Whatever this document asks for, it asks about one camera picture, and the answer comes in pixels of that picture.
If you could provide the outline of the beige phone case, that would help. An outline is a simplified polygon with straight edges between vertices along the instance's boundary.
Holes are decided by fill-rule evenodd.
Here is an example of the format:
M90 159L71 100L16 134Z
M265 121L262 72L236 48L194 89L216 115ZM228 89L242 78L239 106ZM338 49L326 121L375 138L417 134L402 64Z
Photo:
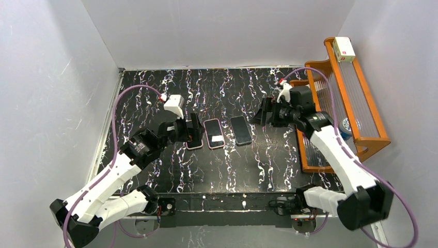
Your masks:
M195 139L198 140L198 138L193 138L193 134L192 134L192 133L190 134L190 138L191 138L190 141L193 141L193 140L195 140Z

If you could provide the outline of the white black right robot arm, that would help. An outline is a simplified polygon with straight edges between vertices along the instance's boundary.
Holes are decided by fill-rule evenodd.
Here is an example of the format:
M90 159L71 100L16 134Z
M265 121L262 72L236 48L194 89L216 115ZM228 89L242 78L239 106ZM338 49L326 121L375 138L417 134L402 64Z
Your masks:
M312 184L297 188L295 207L333 214L348 230L388 218L394 198L390 185L358 165L330 114L316 110L310 88L287 85L277 99L263 99L250 122L261 126L269 123L276 128L295 125L323 154L340 180L342 193Z

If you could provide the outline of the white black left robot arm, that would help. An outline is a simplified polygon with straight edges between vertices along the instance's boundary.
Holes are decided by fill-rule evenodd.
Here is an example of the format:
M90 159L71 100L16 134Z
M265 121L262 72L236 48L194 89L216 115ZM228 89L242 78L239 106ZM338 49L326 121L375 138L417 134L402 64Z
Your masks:
M118 199L110 197L157 160L168 146L176 142L200 141L204 131L196 113L191 114L191 121L178 118L161 123L157 133L141 128L116 151L111 164L92 181L66 200L54 200L50 210L62 229L66 247L85 247L107 225L130 214L158 210L160 197L147 185Z

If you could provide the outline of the orange wooden shelf rack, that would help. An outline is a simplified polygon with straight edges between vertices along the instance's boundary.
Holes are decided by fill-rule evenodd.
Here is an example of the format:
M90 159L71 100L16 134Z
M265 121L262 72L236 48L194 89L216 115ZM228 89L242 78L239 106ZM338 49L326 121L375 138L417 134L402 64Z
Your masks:
M307 86L319 111L327 111L339 123L350 121L352 137L346 143L364 162L391 143L378 108L366 82L358 58L339 62L333 48L334 38L324 41L328 59L308 61L305 65L321 71L308 71L306 80L290 80L292 86Z

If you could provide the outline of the blue white tape roll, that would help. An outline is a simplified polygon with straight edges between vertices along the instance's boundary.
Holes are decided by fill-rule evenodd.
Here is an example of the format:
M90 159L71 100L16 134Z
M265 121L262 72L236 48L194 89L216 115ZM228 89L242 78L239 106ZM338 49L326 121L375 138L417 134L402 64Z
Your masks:
M340 121L340 123L338 125L338 129L339 129L340 136L342 137L342 139L344 141L349 140L353 136L352 129L351 129L350 122L349 122L348 118L344 118Z

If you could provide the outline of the white box with red label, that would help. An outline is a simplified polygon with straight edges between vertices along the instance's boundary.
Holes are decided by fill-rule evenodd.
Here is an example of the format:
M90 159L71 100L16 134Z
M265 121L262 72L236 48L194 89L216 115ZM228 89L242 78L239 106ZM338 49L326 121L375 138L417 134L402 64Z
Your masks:
M355 52L349 37L335 37L332 42L336 59L339 63L352 63L355 59Z

